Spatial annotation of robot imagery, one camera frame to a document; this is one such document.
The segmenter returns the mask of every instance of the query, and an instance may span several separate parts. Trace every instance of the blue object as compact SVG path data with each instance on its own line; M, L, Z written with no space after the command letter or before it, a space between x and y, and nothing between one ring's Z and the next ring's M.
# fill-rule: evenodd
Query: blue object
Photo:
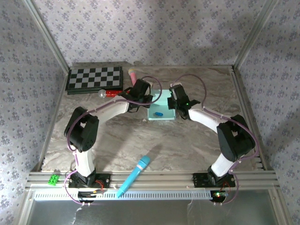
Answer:
M156 112L156 113L154 113L154 115L156 115L156 116L163 116L163 114L161 112Z
M138 177L140 172L146 168L146 166L149 164L150 158L148 156L143 156L140 161L137 163L135 169L131 172L131 174L127 177L127 179L124 181L122 186L117 192L117 197L121 197L122 194L124 194L131 184L135 181L135 179Z
M160 90L151 90L152 101L158 98ZM170 91L164 89L159 100L148 108L148 120L174 120L176 118L175 109L169 109L168 98L171 97Z

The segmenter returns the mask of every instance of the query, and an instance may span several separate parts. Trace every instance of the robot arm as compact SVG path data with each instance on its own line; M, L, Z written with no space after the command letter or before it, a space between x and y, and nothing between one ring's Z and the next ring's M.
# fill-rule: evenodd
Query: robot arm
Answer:
M70 133L70 142L76 148L76 176L88 187L95 181L96 169L92 160L91 147L94 145L97 137L98 126L109 119L129 111L139 109L139 105L134 102L151 102L151 95L146 95L150 84L144 80L138 79L132 88L124 90L120 96L116 96L108 102L98 107L98 111L83 116L74 126ZM77 118L86 113L87 110L78 107L74 110L71 119L65 129L64 135L67 136L70 127Z
M171 97L168 98L169 109L176 109L183 119L199 122L217 133L221 154L208 168L208 177L213 185L221 182L232 165L255 147L253 138L235 123L217 118L204 111L199 101L190 101L181 84L175 84L169 90L171 93ZM231 119L248 127L240 115Z

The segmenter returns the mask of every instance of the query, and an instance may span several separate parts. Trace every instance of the green block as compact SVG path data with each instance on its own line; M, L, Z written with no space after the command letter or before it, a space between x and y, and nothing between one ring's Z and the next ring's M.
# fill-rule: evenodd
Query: green block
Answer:
M49 179L49 181L48 181L48 184L49 184L49 185L52 185L52 186L55 186L59 178L60 178L59 175L53 174L53 175L50 177L50 179Z

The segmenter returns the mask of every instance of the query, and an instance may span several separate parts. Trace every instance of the patterned wall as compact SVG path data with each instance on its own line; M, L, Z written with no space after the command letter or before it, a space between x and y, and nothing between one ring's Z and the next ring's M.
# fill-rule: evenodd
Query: patterned wall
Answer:
M265 0L35 0L69 66L233 64Z
M12 224L64 75L22 2L0 8L0 224Z
M243 63L265 155L300 225L300 3L282 0Z

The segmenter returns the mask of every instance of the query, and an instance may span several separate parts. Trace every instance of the marble table surface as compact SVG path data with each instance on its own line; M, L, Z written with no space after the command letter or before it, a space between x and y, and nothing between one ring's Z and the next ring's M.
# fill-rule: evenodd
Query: marble table surface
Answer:
M124 70L124 88L131 86L128 67ZM139 68L137 77L153 75L163 89L182 74L197 74L207 85L206 106L223 114L236 115L240 103L232 77L227 68ZM181 80L190 99L201 101L204 91L194 77ZM67 149L63 135L73 110L82 106L94 109L109 98L97 94L63 94L49 148L45 155L43 171L67 171L74 169L75 160ZM121 114L98 128L97 140L92 147L94 165L99 171L130 171L137 161L148 155L151 162L148 171L205 171L220 154L217 134L204 125L183 120L148 121L147 109L141 107L136 113ZM253 161L240 164L236 170L255 169Z

